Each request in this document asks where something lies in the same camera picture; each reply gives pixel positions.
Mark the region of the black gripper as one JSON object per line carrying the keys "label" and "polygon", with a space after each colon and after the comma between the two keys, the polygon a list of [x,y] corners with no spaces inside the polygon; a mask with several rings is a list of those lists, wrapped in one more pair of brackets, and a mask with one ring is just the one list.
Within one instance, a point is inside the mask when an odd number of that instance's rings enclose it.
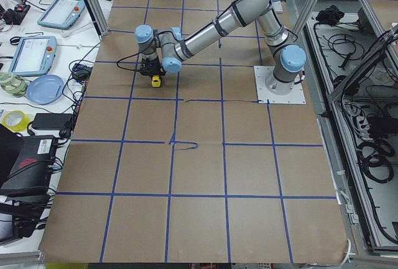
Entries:
{"label": "black gripper", "polygon": [[164,76],[165,71],[163,66],[161,65],[159,58],[155,58],[150,60],[149,58],[142,58],[141,59],[141,66],[139,69],[139,73],[144,76]]}

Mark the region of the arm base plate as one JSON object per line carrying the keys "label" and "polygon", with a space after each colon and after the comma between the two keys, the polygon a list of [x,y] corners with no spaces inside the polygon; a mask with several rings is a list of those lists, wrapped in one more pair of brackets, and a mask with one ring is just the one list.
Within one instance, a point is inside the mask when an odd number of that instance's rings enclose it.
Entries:
{"label": "arm base plate", "polygon": [[299,75],[290,83],[281,83],[274,78],[273,66],[254,66],[257,101],[262,104],[306,104]]}

